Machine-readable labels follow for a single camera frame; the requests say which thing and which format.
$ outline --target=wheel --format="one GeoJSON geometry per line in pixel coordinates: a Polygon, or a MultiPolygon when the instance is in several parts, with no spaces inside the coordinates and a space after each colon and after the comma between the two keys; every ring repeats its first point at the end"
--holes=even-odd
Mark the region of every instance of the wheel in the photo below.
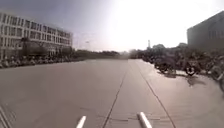
{"type": "Polygon", "coordinates": [[[160,65],[159,66],[159,71],[161,72],[161,73],[165,73],[166,71],[167,71],[167,65],[166,64],[162,64],[162,65],[160,65]]]}
{"type": "Polygon", "coordinates": [[[224,93],[224,80],[220,81],[219,87],[220,87],[221,91],[224,93]]]}
{"type": "Polygon", "coordinates": [[[186,67],[185,72],[187,75],[193,76],[196,73],[196,69],[195,69],[195,67],[188,66],[188,67],[186,67]]]}

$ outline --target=sunlight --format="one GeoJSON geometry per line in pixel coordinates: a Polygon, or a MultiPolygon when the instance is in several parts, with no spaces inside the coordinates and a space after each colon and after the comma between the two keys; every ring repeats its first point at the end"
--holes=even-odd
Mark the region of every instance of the sunlight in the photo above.
{"type": "Polygon", "coordinates": [[[211,6],[211,0],[116,0],[106,25],[110,47],[144,49],[148,40],[166,47],[187,42],[189,27],[221,11],[211,6]]]}
{"type": "Polygon", "coordinates": [[[149,39],[147,0],[117,1],[109,19],[109,40],[119,49],[146,48],[149,39]]]}

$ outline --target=scooter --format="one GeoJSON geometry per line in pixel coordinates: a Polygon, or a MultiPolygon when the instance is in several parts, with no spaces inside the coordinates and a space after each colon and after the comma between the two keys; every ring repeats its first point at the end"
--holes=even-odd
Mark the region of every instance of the scooter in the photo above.
{"type": "Polygon", "coordinates": [[[219,87],[221,91],[224,93],[224,71],[222,72],[222,74],[220,74],[217,81],[219,82],[219,87]]]}

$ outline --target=distant building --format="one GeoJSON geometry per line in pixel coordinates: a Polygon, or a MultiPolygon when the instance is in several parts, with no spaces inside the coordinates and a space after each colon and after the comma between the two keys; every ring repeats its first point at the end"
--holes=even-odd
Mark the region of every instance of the distant building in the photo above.
{"type": "Polygon", "coordinates": [[[224,11],[187,30],[189,47],[201,51],[224,49],[224,11]]]}
{"type": "Polygon", "coordinates": [[[38,23],[20,16],[0,12],[0,59],[16,56],[22,49],[22,38],[32,47],[43,46],[49,55],[62,47],[72,46],[73,35],[61,28],[38,23]]]}

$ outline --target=road surface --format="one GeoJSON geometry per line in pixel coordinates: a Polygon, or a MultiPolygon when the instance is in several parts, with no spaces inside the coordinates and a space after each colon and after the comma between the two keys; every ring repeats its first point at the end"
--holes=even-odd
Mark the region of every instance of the road surface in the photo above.
{"type": "Polygon", "coordinates": [[[7,128],[223,128],[224,98],[205,76],[176,78],[141,60],[88,60],[0,70],[7,128]]]}

